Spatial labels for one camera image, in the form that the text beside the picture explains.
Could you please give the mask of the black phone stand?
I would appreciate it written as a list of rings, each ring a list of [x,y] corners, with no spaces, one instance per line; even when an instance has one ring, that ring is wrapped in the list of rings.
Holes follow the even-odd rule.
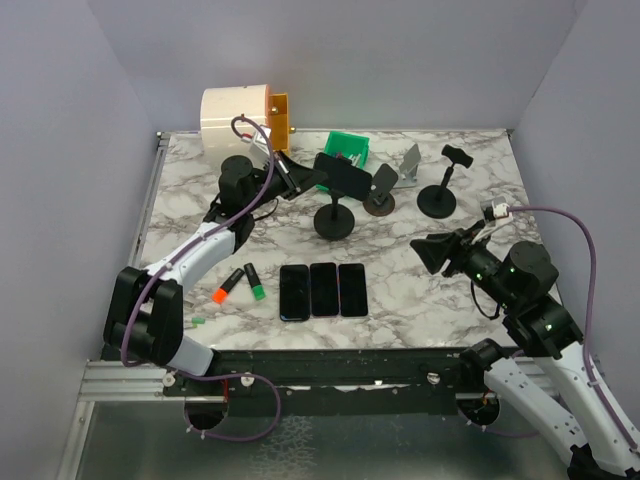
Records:
[[[474,158],[464,150],[446,144],[441,154],[449,159],[451,164],[445,170],[439,185],[429,185],[423,188],[417,197],[417,206],[426,216],[434,219],[445,219],[453,214],[457,207],[457,200],[453,192],[448,188],[449,181],[454,173],[455,167],[461,165],[469,169]]]
[[[328,193],[331,203],[321,207],[314,215],[314,229],[325,240],[343,240],[352,233],[355,217],[348,207],[339,203],[343,193],[334,190],[329,190]]]

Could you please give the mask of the brown base phone stand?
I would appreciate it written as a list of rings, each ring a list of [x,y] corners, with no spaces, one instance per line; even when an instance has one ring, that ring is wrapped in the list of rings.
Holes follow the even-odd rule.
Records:
[[[389,215],[395,208],[391,194],[399,179],[396,171],[388,164],[382,164],[372,178],[371,190],[363,202],[365,211],[376,217]]]

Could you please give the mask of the white folding phone stand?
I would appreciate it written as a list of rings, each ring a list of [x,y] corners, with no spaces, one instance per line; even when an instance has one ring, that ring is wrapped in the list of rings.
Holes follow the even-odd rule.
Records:
[[[398,168],[398,181],[394,188],[412,188],[417,185],[417,170],[422,156],[419,146],[415,143],[403,156],[402,163]]]

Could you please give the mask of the black phone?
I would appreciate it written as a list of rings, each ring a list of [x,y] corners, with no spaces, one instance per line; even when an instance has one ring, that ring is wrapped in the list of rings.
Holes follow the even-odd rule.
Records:
[[[311,315],[310,275],[306,265],[284,265],[280,268],[279,313],[284,322],[307,321]]]

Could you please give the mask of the purple edged phone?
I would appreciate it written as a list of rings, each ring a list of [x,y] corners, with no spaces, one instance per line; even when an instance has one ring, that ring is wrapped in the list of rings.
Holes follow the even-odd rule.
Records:
[[[310,265],[311,313],[314,317],[333,317],[339,313],[339,290],[335,263]]]

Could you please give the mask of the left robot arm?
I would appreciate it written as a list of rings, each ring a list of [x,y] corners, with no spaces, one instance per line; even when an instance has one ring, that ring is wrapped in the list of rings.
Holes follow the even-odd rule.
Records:
[[[126,267],[117,276],[103,332],[127,367],[143,363],[186,373],[195,392],[220,385],[212,348],[184,332],[184,296],[215,265],[249,238],[253,211],[280,197],[292,200],[326,179],[276,152],[262,168],[242,155],[222,162],[219,193],[199,226],[181,246],[144,269]]]

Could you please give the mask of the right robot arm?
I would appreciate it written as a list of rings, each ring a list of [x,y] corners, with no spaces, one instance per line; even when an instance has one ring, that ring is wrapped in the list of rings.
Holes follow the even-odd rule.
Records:
[[[562,400],[538,387],[491,339],[463,352],[461,383],[472,391],[488,387],[511,404],[552,446],[569,478],[638,478],[639,430],[585,359],[578,325],[550,295],[558,271],[546,249],[520,241],[498,259],[476,226],[430,234],[410,246],[429,273],[463,274],[503,309],[508,335]]]

